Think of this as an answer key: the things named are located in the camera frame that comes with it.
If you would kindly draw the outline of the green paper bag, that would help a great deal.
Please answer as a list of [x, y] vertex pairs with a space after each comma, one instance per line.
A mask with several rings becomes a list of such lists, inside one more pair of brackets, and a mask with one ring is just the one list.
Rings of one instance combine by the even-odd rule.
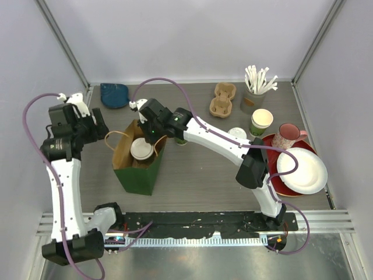
[[154, 161], [151, 166], [147, 169], [132, 167], [131, 144], [136, 138], [144, 138], [138, 122], [133, 120], [125, 131], [110, 131], [104, 142], [113, 151], [112, 168], [124, 190], [133, 194], [152, 195], [167, 138], [163, 136], [153, 145]]

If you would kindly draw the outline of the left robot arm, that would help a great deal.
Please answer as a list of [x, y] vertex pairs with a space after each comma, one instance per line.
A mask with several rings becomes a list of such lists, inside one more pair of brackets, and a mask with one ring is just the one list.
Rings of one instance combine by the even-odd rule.
[[80, 198], [81, 152], [86, 144], [104, 139], [108, 128], [99, 108], [89, 110], [82, 101], [50, 107], [51, 130], [40, 147], [46, 158], [52, 189], [51, 242], [42, 246], [45, 259], [61, 265], [99, 259], [104, 236], [119, 232], [124, 217], [116, 202], [97, 206], [85, 222]]

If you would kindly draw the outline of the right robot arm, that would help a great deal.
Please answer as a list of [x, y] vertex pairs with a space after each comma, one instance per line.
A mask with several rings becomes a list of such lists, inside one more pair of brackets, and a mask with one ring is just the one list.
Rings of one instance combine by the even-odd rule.
[[138, 126], [146, 142], [155, 144], [160, 138], [178, 138], [204, 146], [224, 156], [239, 167], [236, 181], [250, 189], [259, 202], [264, 228], [277, 230], [284, 223], [286, 206], [281, 203], [269, 182], [268, 156], [263, 141], [253, 142], [234, 137], [208, 123], [184, 108], [174, 112], [156, 99], [139, 99], [130, 103], [138, 112]]

